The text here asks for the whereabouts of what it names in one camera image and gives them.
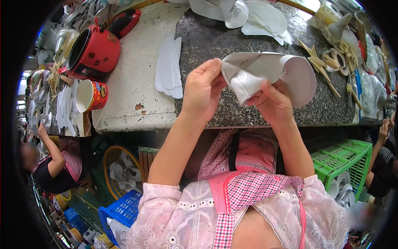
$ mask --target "granite work table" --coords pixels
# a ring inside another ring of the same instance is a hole
[[[269,51],[308,57],[297,38],[318,55],[331,46],[320,30],[307,24],[311,15],[294,7],[271,3],[288,20],[292,45],[279,45],[272,37],[246,36],[240,28],[228,29],[223,22],[197,15],[186,4],[159,2],[141,9],[137,26],[121,39],[122,52],[108,79],[109,99],[101,110],[92,112],[97,132],[169,129],[181,111],[182,99],[175,100],[155,89],[155,72],[159,48],[166,36],[182,37],[179,66],[183,87],[189,72],[208,59],[224,58],[235,52]],[[325,78],[315,72],[316,92],[305,106],[294,108],[300,126],[358,124],[355,104],[348,106],[347,77],[327,73],[341,98],[336,97]],[[221,93],[220,104],[207,128],[263,127],[269,124],[254,106],[240,106],[228,88]]]

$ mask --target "black strap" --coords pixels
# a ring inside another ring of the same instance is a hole
[[[236,171],[235,161],[236,161],[236,154],[238,153],[240,132],[241,131],[239,130],[234,134],[229,148],[229,158],[228,158],[229,171]]]

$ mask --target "apron strap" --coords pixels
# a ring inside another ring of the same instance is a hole
[[[305,215],[305,209],[301,204],[301,200],[298,200],[298,203],[300,205],[300,221],[301,221],[301,239],[300,239],[300,247],[299,249],[304,249],[305,248],[305,227],[307,225],[307,219]]]
[[[239,135],[241,130],[237,131],[232,137],[231,145],[229,147],[228,165],[229,171],[236,171],[236,154],[238,153]]]

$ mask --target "red handle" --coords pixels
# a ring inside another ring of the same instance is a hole
[[[98,29],[98,17],[95,17],[95,18],[94,18],[94,21],[96,22],[95,30],[96,30],[96,31],[99,31],[99,29]]]
[[[60,69],[58,69],[58,73],[64,73],[66,71],[67,71],[66,67],[61,67]]]

